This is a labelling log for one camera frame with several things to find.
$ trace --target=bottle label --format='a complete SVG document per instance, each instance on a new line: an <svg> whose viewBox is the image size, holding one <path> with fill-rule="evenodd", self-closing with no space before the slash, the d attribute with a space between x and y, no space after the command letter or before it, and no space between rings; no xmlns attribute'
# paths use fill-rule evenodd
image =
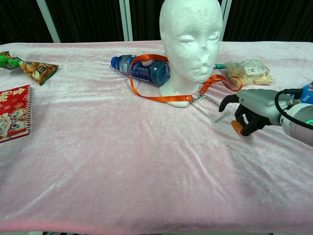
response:
<svg viewBox="0 0 313 235"><path fill-rule="evenodd" d="M135 63L132 68L132 76L138 80L153 83L149 75L149 67L153 62L154 60L148 60Z"/></svg>

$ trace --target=metal clip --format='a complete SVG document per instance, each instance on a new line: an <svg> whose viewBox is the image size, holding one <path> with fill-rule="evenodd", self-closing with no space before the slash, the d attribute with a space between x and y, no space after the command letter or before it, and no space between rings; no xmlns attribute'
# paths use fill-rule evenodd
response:
<svg viewBox="0 0 313 235"><path fill-rule="evenodd" d="M223 116L219 117L218 119L213 119L212 117L210 117L205 111L203 111L201 108L197 107L195 105L195 103L199 102L200 100L204 99L204 98L207 98L209 101L213 102L217 107L219 107L220 105L215 101L213 100L212 98L208 97L207 95L205 94L201 94L199 96L199 98L197 99L194 99L192 102L191 102L191 105L194 106L196 109L198 109L201 113L203 113L208 119L210 119L212 122L214 123L217 123L219 122L220 120L222 120L223 118L227 117L229 115L229 112L227 110L223 110L223 112L225 113Z"/></svg>

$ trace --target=blue bottle cap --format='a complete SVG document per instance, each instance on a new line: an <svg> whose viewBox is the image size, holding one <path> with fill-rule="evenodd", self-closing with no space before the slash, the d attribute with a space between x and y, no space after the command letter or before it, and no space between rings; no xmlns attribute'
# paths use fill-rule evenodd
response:
<svg viewBox="0 0 313 235"><path fill-rule="evenodd" d="M117 56L115 56L115 57L113 57L113 58L111 59L111 66L112 66L113 68L115 68L115 69L116 69L115 63L116 63L116 60L117 60L117 59L118 59Z"/></svg>

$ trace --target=black curtain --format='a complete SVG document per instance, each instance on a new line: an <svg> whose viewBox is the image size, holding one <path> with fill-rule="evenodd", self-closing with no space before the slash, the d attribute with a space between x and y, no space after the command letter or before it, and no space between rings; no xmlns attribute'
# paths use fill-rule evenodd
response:
<svg viewBox="0 0 313 235"><path fill-rule="evenodd" d="M123 41L118 0L46 0L62 43Z"/></svg>
<svg viewBox="0 0 313 235"><path fill-rule="evenodd" d="M223 41L313 42L313 0L232 0Z"/></svg>
<svg viewBox="0 0 313 235"><path fill-rule="evenodd" d="M0 44L52 43L36 0L0 0Z"/></svg>
<svg viewBox="0 0 313 235"><path fill-rule="evenodd" d="M134 41L161 40L158 21L163 2L164 0L130 0Z"/></svg>

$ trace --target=spiral notebook binding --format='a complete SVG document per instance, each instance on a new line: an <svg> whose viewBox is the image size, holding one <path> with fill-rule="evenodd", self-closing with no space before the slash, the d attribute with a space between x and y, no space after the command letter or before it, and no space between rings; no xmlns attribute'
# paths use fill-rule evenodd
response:
<svg viewBox="0 0 313 235"><path fill-rule="evenodd" d="M26 105L26 129L29 132L33 129L33 103L34 103L34 91L31 86L28 87L28 94L27 94L27 105Z"/></svg>

